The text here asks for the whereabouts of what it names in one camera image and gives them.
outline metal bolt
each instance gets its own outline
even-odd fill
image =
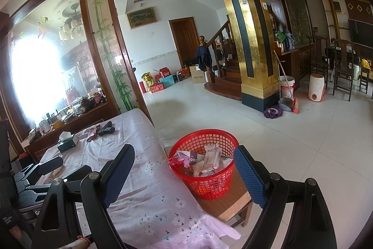
[[[90,175],[89,175],[89,178],[90,179],[97,179],[99,177],[99,173],[98,172],[91,172]]]
[[[57,177],[53,180],[53,185],[57,186],[62,183],[62,178]]]
[[[275,180],[275,181],[278,181],[281,176],[278,174],[278,173],[271,173],[271,179]]]
[[[307,179],[307,182],[308,182],[311,186],[315,186],[315,185],[316,185],[316,181],[315,181],[313,178],[308,178],[308,179]]]

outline red cylinder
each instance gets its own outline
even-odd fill
[[[142,93],[146,93],[144,82],[139,82]]]

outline chair back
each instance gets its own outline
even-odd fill
[[[337,65],[337,62],[341,64],[342,70],[347,70],[348,68],[348,56],[347,56],[347,46],[351,46],[351,56],[352,56],[352,63],[354,62],[354,43],[350,41],[346,41],[344,39],[335,39],[334,40],[335,47],[341,48],[341,57],[337,58],[337,49],[335,49],[335,64]]]
[[[325,41],[325,55],[327,58],[329,58],[328,48],[330,47],[330,41],[329,37],[325,36],[307,36],[307,38],[310,40],[310,55],[311,60],[315,60],[317,62],[321,62],[323,60],[322,55],[322,41]]]

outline black pillar base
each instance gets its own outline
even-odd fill
[[[246,93],[241,92],[242,104],[263,112],[266,108],[271,107],[278,103],[280,99],[280,91],[273,93],[265,99],[255,97]]]

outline basket rim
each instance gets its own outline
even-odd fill
[[[204,132],[204,133],[212,133],[212,134],[221,134],[221,133],[224,133],[224,135],[226,137],[228,137],[235,145],[236,147],[239,146],[239,143],[238,143],[238,140],[232,135],[230,134],[229,132],[227,131],[224,131],[224,130],[220,130],[220,129],[202,129],[202,130],[198,130],[198,131],[194,131],[192,133],[189,133],[185,136],[183,136],[181,139],[179,139],[171,148],[169,154],[168,154],[168,159],[170,159],[172,156],[171,156],[171,152],[173,152],[175,154],[176,151],[174,151],[174,148],[176,146],[179,146],[180,143],[183,143],[187,138],[189,137],[195,137],[198,133],[201,133],[201,132]],[[213,175],[209,175],[209,176],[204,176],[204,177],[194,177],[194,176],[187,176],[185,174],[181,174],[180,172],[178,172],[174,166],[171,166],[170,163],[168,163],[168,166],[170,167],[170,169],[172,170],[172,172],[174,172],[178,177],[180,177],[181,179],[185,180],[185,181],[191,181],[191,182],[205,182],[205,181],[209,181],[211,179],[214,179],[220,175],[222,175],[223,173],[225,172],[228,172],[228,170],[230,169],[233,169],[232,167],[234,166],[234,160],[232,158],[232,162],[227,166],[225,167],[223,170],[219,171],[218,173],[215,173]]]

